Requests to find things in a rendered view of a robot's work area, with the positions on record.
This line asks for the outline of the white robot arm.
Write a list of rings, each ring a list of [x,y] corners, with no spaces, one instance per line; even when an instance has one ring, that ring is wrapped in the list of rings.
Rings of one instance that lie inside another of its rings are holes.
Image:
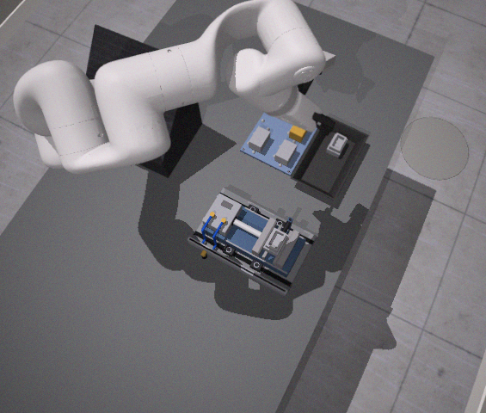
[[[92,80],[68,61],[36,65],[15,87],[15,111],[49,168],[86,174],[145,163],[170,148],[163,113],[212,99],[221,54],[253,36],[267,54],[237,52],[225,81],[270,116],[290,111],[298,91],[305,95],[335,66],[336,55],[322,50],[292,0],[250,0],[226,10],[196,41],[109,62]]]

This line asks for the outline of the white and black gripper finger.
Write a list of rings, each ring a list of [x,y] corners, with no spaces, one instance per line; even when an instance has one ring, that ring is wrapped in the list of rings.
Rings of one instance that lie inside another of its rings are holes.
[[[312,119],[316,121],[316,124],[317,124],[317,122],[322,123],[321,126],[319,126],[317,124],[317,128],[321,129],[319,131],[321,133],[323,133],[324,135],[328,136],[329,133],[331,133],[333,131],[335,122],[332,119],[330,119],[328,116],[326,116],[324,114],[314,113],[313,116],[312,116]]]

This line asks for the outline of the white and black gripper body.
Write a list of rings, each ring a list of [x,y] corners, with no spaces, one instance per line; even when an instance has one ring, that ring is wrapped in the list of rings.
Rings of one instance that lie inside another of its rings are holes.
[[[314,113],[322,114],[323,111],[315,102],[298,91],[297,101],[292,109],[286,114],[272,117],[281,117],[278,119],[282,120],[283,118],[283,121],[289,124],[297,126],[308,132],[314,132],[317,128],[316,122],[312,119]]]

